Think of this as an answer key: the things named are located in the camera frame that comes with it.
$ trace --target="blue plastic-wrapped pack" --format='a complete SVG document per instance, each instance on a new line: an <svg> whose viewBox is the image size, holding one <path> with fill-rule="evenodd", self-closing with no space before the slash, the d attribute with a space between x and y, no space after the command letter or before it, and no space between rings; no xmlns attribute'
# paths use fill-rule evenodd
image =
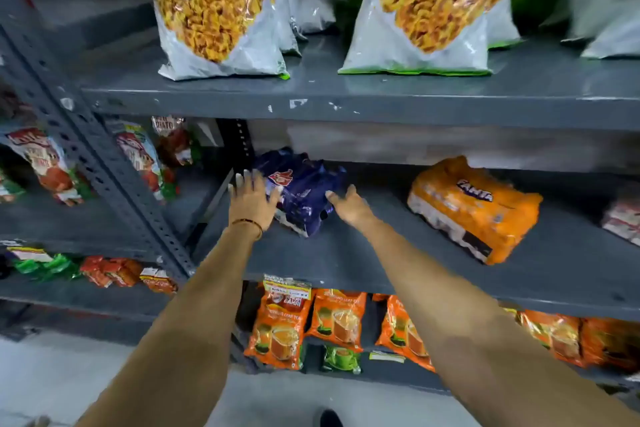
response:
<svg viewBox="0 0 640 427"><path fill-rule="evenodd" d="M322 160L310 160L306 153L295 154L289 147L258 156L253 165L266 177L267 195L282 186L276 219L305 238L315 234L333 211L324 193L338 191L345 170L328 171Z"/></svg>

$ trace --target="bracelet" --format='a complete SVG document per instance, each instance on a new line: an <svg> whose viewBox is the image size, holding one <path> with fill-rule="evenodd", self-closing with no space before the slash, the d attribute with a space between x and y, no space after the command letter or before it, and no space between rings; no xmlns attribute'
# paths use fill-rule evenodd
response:
<svg viewBox="0 0 640 427"><path fill-rule="evenodd" d="M262 238L262 227L256 223L254 220L249 220L248 218L238 218L237 220L234 220L233 223L231 223L231 225L229 225L229 227L234 226L236 223L252 223L254 224L256 227L258 227L258 230L260 230L260 234L258 235L258 237L255 239L255 241L258 241L260 238Z"/></svg>

